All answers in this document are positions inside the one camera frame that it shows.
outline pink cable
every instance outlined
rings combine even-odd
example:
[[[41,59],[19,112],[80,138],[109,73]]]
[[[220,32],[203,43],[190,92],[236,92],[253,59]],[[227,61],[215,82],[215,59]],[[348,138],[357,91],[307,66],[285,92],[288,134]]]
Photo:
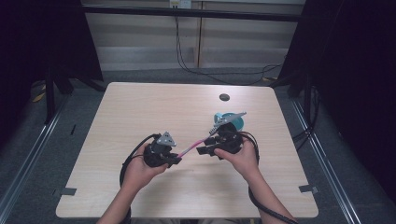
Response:
[[[209,137],[202,139],[202,140],[198,140],[196,141],[194,144],[192,144],[192,146],[190,146],[189,148],[187,148],[186,150],[184,150],[183,152],[179,153],[177,155],[178,158],[181,158],[182,156],[186,155],[190,150],[192,150],[193,148],[195,148],[196,146],[200,145],[201,143],[203,143],[204,141],[206,141],[206,139],[208,139]]]

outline forearm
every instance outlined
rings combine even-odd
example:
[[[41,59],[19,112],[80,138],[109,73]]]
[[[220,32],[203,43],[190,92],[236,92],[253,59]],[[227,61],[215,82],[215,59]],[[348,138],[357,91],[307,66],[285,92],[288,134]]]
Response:
[[[262,177],[260,171],[254,171],[251,174],[244,176],[244,178],[246,179],[251,191],[253,192],[254,197],[259,203],[284,217],[295,220],[295,218],[285,208],[282,202],[275,196],[270,186]],[[263,212],[261,209],[259,209],[259,212],[263,223],[284,223],[283,221]]]
[[[138,191],[138,188],[121,188],[97,223],[121,223]]]

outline wall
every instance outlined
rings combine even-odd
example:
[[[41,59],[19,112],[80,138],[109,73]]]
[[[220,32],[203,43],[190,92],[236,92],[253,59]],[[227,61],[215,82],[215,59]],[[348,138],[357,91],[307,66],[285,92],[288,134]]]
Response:
[[[128,7],[169,7],[169,1],[92,1]],[[193,1],[192,8],[300,14],[303,1]],[[86,14],[102,70],[177,68],[175,18]],[[295,22],[178,18],[188,67],[262,67],[282,63]]]

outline black cable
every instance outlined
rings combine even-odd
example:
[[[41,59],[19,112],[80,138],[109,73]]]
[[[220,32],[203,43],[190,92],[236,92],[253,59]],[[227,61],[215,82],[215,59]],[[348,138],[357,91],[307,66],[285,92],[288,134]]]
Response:
[[[248,187],[248,196],[250,197],[250,200],[253,202],[254,205],[256,205],[256,207],[258,207],[260,210],[262,210],[264,213],[270,215],[271,217],[275,217],[281,221],[284,221],[285,223],[288,224],[297,224],[296,221],[291,220],[288,217],[282,216],[279,213],[265,207],[264,205],[262,205],[261,203],[259,203],[259,201],[257,201],[257,199],[254,197],[253,192],[251,191],[251,188]]]
[[[131,160],[134,159],[134,158],[136,158],[136,157],[138,157],[138,156],[143,156],[143,155],[136,155],[136,156],[134,156],[134,154],[136,153],[136,151],[137,151],[141,146],[143,146],[143,144],[145,144],[145,143],[146,143],[150,138],[152,138],[152,137],[153,137],[153,138],[157,138],[157,137],[159,137],[159,134],[154,133],[154,134],[152,134],[152,135],[146,137],[145,139],[143,139],[143,141],[141,141],[141,142],[139,143],[139,145],[137,145],[137,147],[131,152],[131,154],[126,158],[125,162],[122,164],[122,168],[121,168],[121,171],[120,171],[120,186],[122,185],[123,178],[124,178],[125,172],[126,172],[126,168],[128,167],[128,165],[129,165],[129,163],[131,162]]]
[[[295,135],[293,137],[293,142],[296,143],[298,141],[300,141],[301,139],[303,139],[303,137],[305,136],[304,141],[296,148],[297,151],[299,151],[303,145],[307,142],[307,140],[311,137],[312,132],[314,131],[315,128],[315,124],[317,122],[318,119],[318,111],[319,111],[319,104],[320,104],[320,97],[318,95],[318,90],[316,89],[316,87],[312,87],[314,89],[314,97],[312,99],[312,104],[315,107],[315,115],[313,120],[310,120],[310,125],[301,133]]]
[[[292,72],[290,75],[283,77],[283,78],[279,78],[276,81],[270,83],[267,87],[270,87],[272,89],[279,87],[279,86],[286,86],[289,85],[290,82],[297,78],[299,76],[299,70],[296,70],[294,72]]]
[[[200,75],[200,76],[207,76],[207,77],[210,77],[216,81],[219,81],[219,82],[222,82],[222,83],[228,84],[228,85],[251,86],[251,85],[254,85],[254,84],[262,81],[262,79],[264,78],[264,74],[266,72],[274,70],[277,67],[282,65],[282,64],[269,64],[269,65],[264,66],[264,68],[260,72],[252,72],[252,73],[235,73],[235,72],[234,73],[203,73],[203,72],[198,72],[198,71],[192,71],[185,64],[183,55],[181,53],[180,35],[179,35],[179,28],[178,28],[178,17],[175,17],[175,23],[176,23],[176,36],[177,36],[177,63],[186,72],[189,72],[189,73],[192,73],[195,75]],[[216,78],[216,77],[212,77],[212,76],[218,76],[218,75],[261,75],[261,77],[255,81],[250,82],[250,83],[240,84],[240,83],[231,83],[231,82],[227,82],[227,81],[224,81],[224,80]]]
[[[222,131],[223,133],[236,133],[239,134],[240,136],[245,137],[249,142],[251,142],[254,146],[255,152],[256,152],[256,159],[257,163],[259,163],[260,160],[260,155],[259,155],[259,146],[257,144],[256,138],[253,136],[251,133],[247,132],[230,132],[230,131]],[[262,210],[264,213],[270,215],[271,217],[275,217],[281,221],[284,221],[285,223],[288,224],[297,224],[296,221],[289,219],[288,217],[285,217],[283,215],[280,215],[279,213],[275,212],[274,210],[271,210],[264,205],[262,205],[257,199],[254,197],[253,192],[251,191],[251,188],[248,187],[248,196],[250,200],[253,202],[256,207],[258,207],[260,210]]]

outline small round object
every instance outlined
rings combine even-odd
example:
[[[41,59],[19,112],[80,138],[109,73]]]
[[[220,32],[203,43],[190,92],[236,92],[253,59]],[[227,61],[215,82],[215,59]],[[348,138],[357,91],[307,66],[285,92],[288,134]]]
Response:
[[[229,101],[230,100],[230,95],[229,94],[226,94],[226,93],[222,93],[220,96],[219,96],[219,98],[220,98],[220,100],[221,101]]]

